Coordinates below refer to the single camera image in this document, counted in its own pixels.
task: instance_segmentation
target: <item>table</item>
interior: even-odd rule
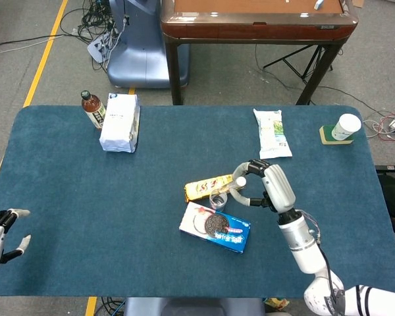
[[[283,110],[293,157],[271,162],[288,176],[296,207],[319,221],[323,249],[346,288],[395,291],[395,239],[365,133],[346,146],[319,138],[320,125],[359,113],[257,109]],[[227,203],[226,212],[251,223],[243,254],[178,230],[185,183],[259,157],[252,107],[142,107],[134,154],[105,153],[98,139],[79,106],[19,112],[0,171],[0,210],[32,212],[13,225],[6,250],[27,233],[32,241],[0,267],[0,296],[303,296],[313,276],[298,269],[270,210]],[[249,176],[244,194],[262,191]]]
[[[315,72],[297,100],[307,105],[335,56],[357,26],[351,0],[163,0],[163,30],[172,103],[182,104],[177,47],[183,43],[321,45]]]

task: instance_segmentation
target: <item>brown plastic bottle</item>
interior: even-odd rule
[[[102,102],[88,90],[82,91],[80,96],[82,97],[82,107],[95,127],[98,129],[103,128],[105,108]]]

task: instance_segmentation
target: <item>white snack bag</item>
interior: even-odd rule
[[[136,150],[140,107],[137,95],[110,93],[99,142],[105,151]]]
[[[260,158],[291,157],[292,153],[282,127],[281,110],[256,111],[253,109],[253,112],[259,125]]]

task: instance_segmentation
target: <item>table leg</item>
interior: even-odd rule
[[[302,94],[297,100],[296,105],[308,105],[311,96],[315,92],[317,86],[321,83],[323,76],[328,71],[335,57],[339,53],[343,44],[324,45],[325,52],[316,66],[315,72],[311,75],[309,82],[306,84]]]
[[[167,52],[167,62],[169,66],[172,104],[182,105],[183,100],[180,89],[180,68],[178,66],[177,47],[177,43],[165,43],[165,51]]]

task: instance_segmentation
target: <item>white box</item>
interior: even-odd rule
[[[139,115],[137,95],[109,93],[99,138],[102,148],[133,153],[138,141]]]

